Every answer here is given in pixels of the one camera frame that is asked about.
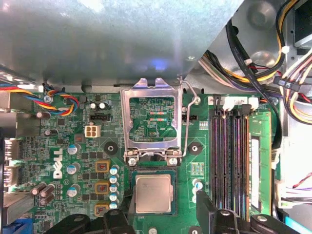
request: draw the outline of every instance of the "metal frame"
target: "metal frame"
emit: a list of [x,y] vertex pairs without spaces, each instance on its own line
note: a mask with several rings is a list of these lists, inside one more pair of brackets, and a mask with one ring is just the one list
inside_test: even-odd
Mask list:
[[[167,157],[182,157],[182,94],[182,85],[175,89],[168,85],[162,78],[156,78],[155,86],[150,87],[148,86],[147,79],[141,78],[131,89],[120,91],[125,143],[124,160],[126,160],[127,157],[136,157],[137,160],[139,160],[140,157],[154,154],[161,155],[165,157],[165,159],[167,159]],[[162,142],[136,142],[130,140],[129,132],[133,128],[133,122],[130,117],[130,99],[161,97],[174,98],[175,109],[171,125],[176,130],[176,138]]]

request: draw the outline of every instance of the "capacitor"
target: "capacitor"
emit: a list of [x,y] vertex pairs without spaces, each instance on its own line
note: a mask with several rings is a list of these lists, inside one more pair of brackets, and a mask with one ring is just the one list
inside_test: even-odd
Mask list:
[[118,192],[112,193],[112,194],[109,195],[109,199],[111,201],[117,201],[117,198],[118,198]]
[[111,167],[111,169],[109,170],[109,173],[110,173],[112,176],[115,176],[115,175],[117,175],[118,170],[119,170],[119,167],[118,167],[117,165],[113,165],[113,166]]
[[80,186],[78,184],[73,184],[68,190],[67,195],[69,197],[75,197],[80,192]]
[[46,198],[41,199],[39,203],[40,203],[41,206],[46,206],[54,198],[55,198],[54,193],[51,193]]
[[50,194],[51,192],[54,191],[54,189],[55,189],[54,184],[48,184],[48,186],[45,187],[45,188],[40,192],[40,196],[41,196],[41,197],[47,197],[47,196],[49,196],[49,194]]
[[97,105],[94,102],[92,102],[90,104],[90,109],[94,110],[94,109],[96,109],[96,107],[97,107]]
[[36,187],[34,187],[34,188],[32,189],[31,193],[32,193],[33,195],[36,196],[36,195],[38,195],[38,194],[41,192],[41,190],[43,190],[46,186],[47,186],[46,183],[41,182],[40,184],[38,184]]
[[118,190],[118,183],[116,183],[116,184],[112,184],[110,187],[109,187],[109,191],[111,192],[111,193],[115,193],[115,192],[117,192],[117,190]]
[[80,164],[77,162],[74,162],[73,164],[70,164],[67,166],[66,171],[68,174],[73,175],[77,173],[80,170],[80,168],[81,168]]
[[118,208],[117,201],[113,201],[111,202],[111,204],[109,204],[109,209],[117,209],[117,208]]
[[196,195],[192,197],[192,202],[196,204]]
[[109,178],[109,182],[111,183],[111,184],[116,184],[117,183],[117,181],[118,181],[118,175],[112,175],[110,178]]
[[41,119],[49,119],[51,117],[51,114],[49,112],[38,112],[36,114],[36,117]]
[[48,129],[44,131],[44,135],[47,137],[55,137],[59,134],[57,129]]
[[81,150],[81,146],[80,146],[79,144],[73,144],[73,145],[70,145],[70,146],[67,148],[67,152],[68,152],[70,155],[75,155],[75,154],[77,154],[80,150]]

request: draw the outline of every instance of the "mounting hole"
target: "mounting hole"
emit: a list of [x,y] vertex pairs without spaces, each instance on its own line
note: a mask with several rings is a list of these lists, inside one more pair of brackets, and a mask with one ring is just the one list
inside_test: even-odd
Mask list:
[[112,151],[114,150],[114,147],[110,145],[109,147],[107,147],[107,150],[108,150],[109,152],[112,152]]
[[235,35],[237,35],[239,33],[239,29],[236,26],[233,26],[233,29],[234,29]]

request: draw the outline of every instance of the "red wire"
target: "red wire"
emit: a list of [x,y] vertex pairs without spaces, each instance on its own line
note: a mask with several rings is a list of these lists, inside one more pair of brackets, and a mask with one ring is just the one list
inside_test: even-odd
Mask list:
[[[253,66],[249,66],[249,68],[251,69],[257,69],[257,70],[263,70],[263,69],[267,69],[265,67],[253,67]],[[276,71],[280,76],[282,75],[282,73],[280,71]]]
[[299,185],[301,185],[304,181],[306,181],[308,178],[312,176],[312,172],[310,172],[305,178],[303,178],[299,183],[293,185],[293,189],[297,188]]
[[308,99],[307,96],[305,96],[304,94],[300,94],[300,95],[303,97],[305,101],[307,101],[308,103],[311,103],[311,100]]

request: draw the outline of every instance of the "black cable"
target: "black cable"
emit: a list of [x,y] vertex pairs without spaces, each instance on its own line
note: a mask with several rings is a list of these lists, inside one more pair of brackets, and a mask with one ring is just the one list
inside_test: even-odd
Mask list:
[[226,26],[226,32],[228,37],[228,42],[230,45],[230,49],[233,53],[233,56],[238,63],[240,69],[245,74],[246,78],[249,82],[255,87],[255,89],[267,100],[267,102],[271,105],[274,113],[276,114],[277,125],[276,125],[276,132],[274,136],[274,140],[272,143],[272,149],[280,148],[282,142],[282,125],[279,118],[279,113],[275,105],[272,103],[272,99],[267,91],[261,86],[255,75],[251,72],[248,66],[245,64],[244,58],[241,55],[239,48],[237,47],[234,38],[236,38],[236,34],[234,33],[232,20],[230,20]]

